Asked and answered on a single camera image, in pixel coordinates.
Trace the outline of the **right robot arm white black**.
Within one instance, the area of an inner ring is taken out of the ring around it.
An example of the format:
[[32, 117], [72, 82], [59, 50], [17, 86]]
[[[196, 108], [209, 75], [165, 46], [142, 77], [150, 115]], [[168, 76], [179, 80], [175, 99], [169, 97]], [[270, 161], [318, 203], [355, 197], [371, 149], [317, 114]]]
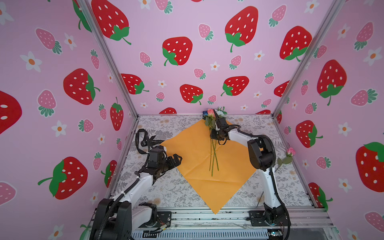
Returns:
[[286, 223], [291, 225], [289, 212], [279, 196], [276, 178], [275, 164], [276, 151], [272, 140], [266, 135], [252, 135], [241, 130], [239, 125], [230, 125], [225, 117], [220, 117], [213, 111], [215, 123], [210, 132], [212, 140], [218, 142], [233, 141], [248, 148], [251, 165], [259, 171], [263, 191], [264, 201], [264, 220], [270, 225]]

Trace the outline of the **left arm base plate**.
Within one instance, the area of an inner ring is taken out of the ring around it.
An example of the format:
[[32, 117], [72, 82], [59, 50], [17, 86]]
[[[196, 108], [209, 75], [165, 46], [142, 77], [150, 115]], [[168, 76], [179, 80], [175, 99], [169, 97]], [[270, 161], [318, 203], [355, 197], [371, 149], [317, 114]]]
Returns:
[[151, 209], [142, 211], [133, 211], [132, 213], [132, 230], [137, 228], [160, 228], [162, 226], [169, 227], [171, 225], [172, 212], [156, 212]]

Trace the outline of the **orange wrapping paper sheet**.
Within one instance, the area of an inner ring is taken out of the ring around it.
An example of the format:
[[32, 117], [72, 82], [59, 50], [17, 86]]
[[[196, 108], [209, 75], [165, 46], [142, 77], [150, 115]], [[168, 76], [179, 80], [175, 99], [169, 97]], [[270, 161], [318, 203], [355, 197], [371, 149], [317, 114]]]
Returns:
[[162, 144], [169, 156], [182, 157], [178, 170], [217, 214], [255, 173], [248, 148], [233, 141], [212, 144], [209, 128], [198, 121]]

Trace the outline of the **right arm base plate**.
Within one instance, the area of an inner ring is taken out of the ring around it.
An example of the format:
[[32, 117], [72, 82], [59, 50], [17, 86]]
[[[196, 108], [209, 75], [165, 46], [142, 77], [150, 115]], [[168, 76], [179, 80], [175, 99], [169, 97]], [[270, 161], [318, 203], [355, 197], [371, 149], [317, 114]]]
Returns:
[[290, 218], [287, 213], [269, 213], [267, 211], [249, 211], [247, 221], [253, 227], [288, 227], [291, 226]]

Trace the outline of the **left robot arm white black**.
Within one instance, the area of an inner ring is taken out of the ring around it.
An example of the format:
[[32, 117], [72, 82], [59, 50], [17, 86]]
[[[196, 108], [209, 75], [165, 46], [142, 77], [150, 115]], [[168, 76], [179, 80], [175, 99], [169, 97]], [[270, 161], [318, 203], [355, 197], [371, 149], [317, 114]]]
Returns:
[[139, 198], [166, 172], [181, 165], [183, 158], [168, 156], [166, 147], [159, 146], [146, 152], [144, 166], [135, 172], [136, 180], [112, 199], [98, 204], [90, 233], [90, 240], [131, 240], [132, 233], [143, 224], [155, 225], [158, 211], [155, 204], [142, 203], [133, 209]]

